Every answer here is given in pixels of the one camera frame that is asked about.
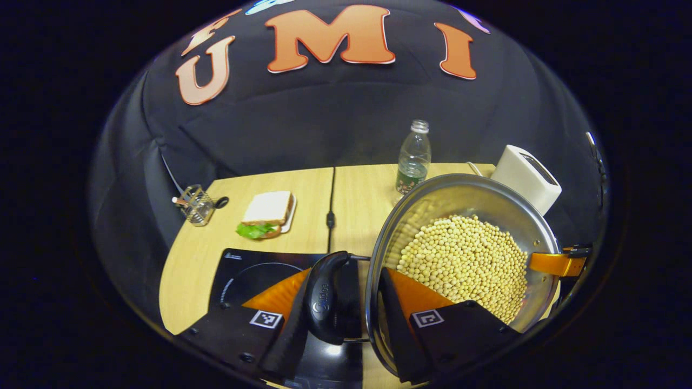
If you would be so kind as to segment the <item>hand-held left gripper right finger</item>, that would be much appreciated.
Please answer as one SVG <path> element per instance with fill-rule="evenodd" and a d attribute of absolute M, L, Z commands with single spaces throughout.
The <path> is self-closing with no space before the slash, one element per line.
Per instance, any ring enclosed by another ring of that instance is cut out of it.
<path fill-rule="evenodd" d="M 381 273 L 388 347 L 403 382 L 419 384 L 469 367 L 515 342 L 512 329 L 474 300 L 453 303 L 394 269 Z"/>

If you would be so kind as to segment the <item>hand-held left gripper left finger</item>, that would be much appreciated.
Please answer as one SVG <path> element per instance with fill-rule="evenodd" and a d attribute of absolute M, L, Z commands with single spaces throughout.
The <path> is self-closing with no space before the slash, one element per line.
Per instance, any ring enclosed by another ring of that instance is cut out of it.
<path fill-rule="evenodd" d="M 310 273 L 297 272 L 239 303 L 219 303 L 176 337 L 246 379 L 292 379 L 307 341 L 302 306 Z"/>

